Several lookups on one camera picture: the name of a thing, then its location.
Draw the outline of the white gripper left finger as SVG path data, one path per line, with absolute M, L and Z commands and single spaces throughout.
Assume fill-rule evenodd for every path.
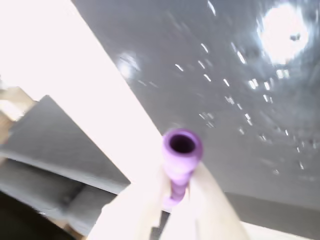
M 106 204 L 88 240 L 148 240 L 160 222 L 171 183 L 164 168 L 148 172 Z

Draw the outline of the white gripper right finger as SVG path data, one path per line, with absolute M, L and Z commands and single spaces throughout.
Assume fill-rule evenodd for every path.
M 250 237 L 217 181 L 200 163 L 183 200 L 171 210 L 162 240 L 248 240 Z

